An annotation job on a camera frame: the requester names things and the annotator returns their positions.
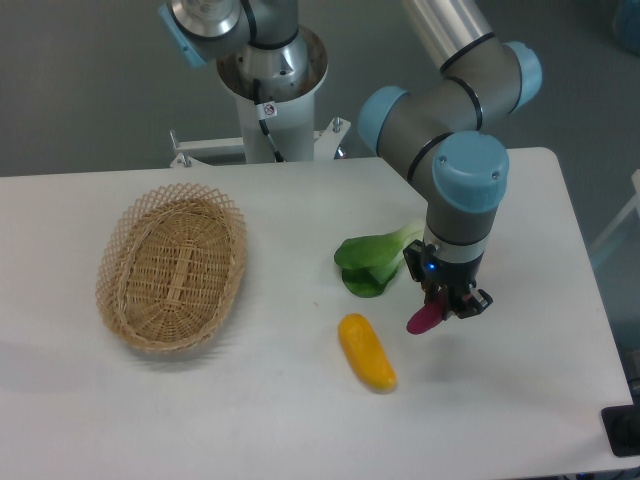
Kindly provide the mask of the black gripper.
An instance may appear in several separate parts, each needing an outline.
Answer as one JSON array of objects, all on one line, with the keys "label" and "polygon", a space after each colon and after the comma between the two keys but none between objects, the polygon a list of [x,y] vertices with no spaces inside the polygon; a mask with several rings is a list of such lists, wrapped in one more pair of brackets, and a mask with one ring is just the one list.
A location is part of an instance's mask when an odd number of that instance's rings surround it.
[{"label": "black gripper", "polygon": [[455,314],[460,319],[481,315],[493,304],[493,298],[477,289],[476,276],[484,252],[475,246],[424,243],[412,241],[403,250],[411,278],[424,295],[424,312],[428,321],[442,321],[446,302],[456,302]]}]

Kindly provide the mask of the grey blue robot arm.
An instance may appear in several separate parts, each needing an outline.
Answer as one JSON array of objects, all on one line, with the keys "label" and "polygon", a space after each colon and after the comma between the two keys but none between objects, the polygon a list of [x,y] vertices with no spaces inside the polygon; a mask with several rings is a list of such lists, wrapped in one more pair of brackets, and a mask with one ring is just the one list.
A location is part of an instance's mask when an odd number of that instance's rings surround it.
[{"label": "grey blue robot arm", "polygon": [[[421,238],[400,244],[425,294],[408,330],[481,314],[492,302],[476,282],[505,194],[505,147],[482,133],[539,91],[535,53],[502,43],[472,1],[408,1],[405,10],[442,80],[414,96],[384,87],[363,105],[358,131],[428,206]],[[318,146],[316,89],[325,78],[322,43],[299,22],[294,1],[166,1],[160,17],[185,60],[215,62],[235,96],[250,163],[304,161]]]}]

